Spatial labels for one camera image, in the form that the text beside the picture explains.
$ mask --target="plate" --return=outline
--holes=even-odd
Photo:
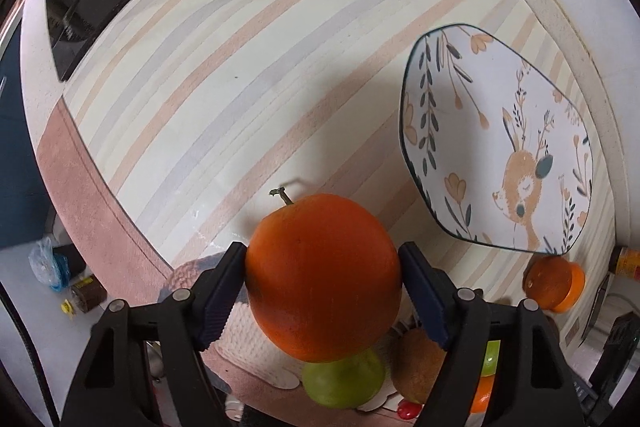
[[[516,251],[567,252],[591,200],[582,118],[542,73],[474,26],[414,44],[404,73],[402,155],[447,232]]]

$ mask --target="cable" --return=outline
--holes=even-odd
[[[20,337],[24,343],[24,347],[27,349],[27,353],[29,358],[31,359],[31,365],[33,366],[33,372],[36,374],[36,379],[38,380],[38,386],[40,388],[40,392],[42,393],[42,399],[44,400],[44,405],[47,407],[47,412],[49,413],[49,418],[51,418],[51,423],[53,427],[60,427],[60,418],[58,416],[58,411],[56,410],[56,405],[53,403],[53,397],[51,396],[51,390],[49,389],[49,384],[47,384],[47,377],[44,374],[44,369],[42,368],[42,363],[40,362],[40,358],[38,357],[38,352],[36,350],[36,346],[33,344],[31,337],[29,336],[29,331],[24,325],[18,310],[15,309],[14,303],[9,298],[9,294],[4,289],[2,282],[0,281],[0,301],[4,304],[11,320],[14,322],[15,329],[20,333]]]

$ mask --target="tangerine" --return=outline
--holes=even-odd
[[[249,242],[245,268],[258,325],[305,362],[362,352],[398,314],[396,248],[373,215],[340,196],[315,194],[265,217]]]
[[[491,398],[491,391],[494,388],[494,380],[495,375],[480,377],[478,387],[476,388],[476,395],[471,404],[472,413],[486,412],[486,408],[489,406],[489,399]]]
[[[571,265],[564,257],[549,255],[532,264],[524,282],[525,295],[543,310],[558,306],[571,289]]]
[[[569,288],[569,292],[562,302],[551,309],[551,311],[556,313],[569,311],[569,309],[571,309],[571,307],[578,301],[580,295],[582,295],[582,290],[584,290],[584,284],[586,281],[584,270],[582,270],[578,263],[569,264],[571,267],[571,288]]]

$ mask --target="bottle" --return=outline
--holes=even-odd
[[[613,247],[609,271],[640,282],[640,251],[627,247]]]
[[[95,275],[90,275],[71,285],[68,300],[74,308],[82,313],[93,310],[107,298],[107,290],[100,284]]]

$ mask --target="green apple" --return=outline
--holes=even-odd
[[[498,354],[500,353],[500,341],[489,341],[486,343],[484,352],[484,362],[482,363],[482,377],[495,375],[498,367]]]
[[[385,366],[372,349],[326,363],[307,363],[302,386],[309,398],[329,409],[354,409],[371,400],[385,381]]]

